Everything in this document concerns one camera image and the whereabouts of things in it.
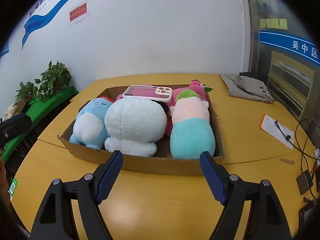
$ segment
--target yellow sticky note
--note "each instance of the yellow sticky note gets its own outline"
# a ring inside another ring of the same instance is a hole
[[[271,19],[266,19],[267,28],[272,28],[272,21]]]
[[[279,25],[280,25],[280,29],[287,30],[288,29],[287,19],[279,19]]]
[[[273,27],[274,29],[280,29],[278,19],[271,19],[271,22],[272,22],[272,27]]]
[[[265,28],[265,27],[267,27],[267,26],[266,26],[266,21],[265,21],[265,19],[259,19],[259,21],[260,21],[260,28]]]

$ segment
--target red sign with black text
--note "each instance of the red sign with black text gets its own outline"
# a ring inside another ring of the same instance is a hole
[[[84,3],[70,12],[70,22],[87,13],[87,3]]]

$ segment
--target green plant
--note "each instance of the green plant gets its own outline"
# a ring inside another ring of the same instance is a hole
[[[31,82],[27,82],[26,85],[23,84],[23,82],[20,82],[20,90],[16,90],[16,92],[19,92],[18,95],[16,95],[16,98],[23,99],[25,101],[34,100],[37,98],[37,91],[38,88],[33,85]]]
[[[67,67],[57,61],[56,65],[49,62],[48,69],[41,73],[41,80],[35,79],[37,84],[40,84],[38,90],[39,99],[44,102],[50,99],[53,95],[59,93],[61,89],[67,87],[71,80],[71,75]]]

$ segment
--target qr code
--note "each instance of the qr code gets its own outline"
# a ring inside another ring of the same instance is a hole
[[[10,195],[13,194],[15,187],[16,187],[16,185],[12,182],[12,184],[11,184],[11,186],[10,186],[10,189],[9,189]]]

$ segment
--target plush toy's white belly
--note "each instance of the plush toy's white belly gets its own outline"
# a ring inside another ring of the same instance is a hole
[[[84,113],[73,126],[73,133],[78,139],[91,141],[99,135],[103,128],[102,121],[91,113]]]

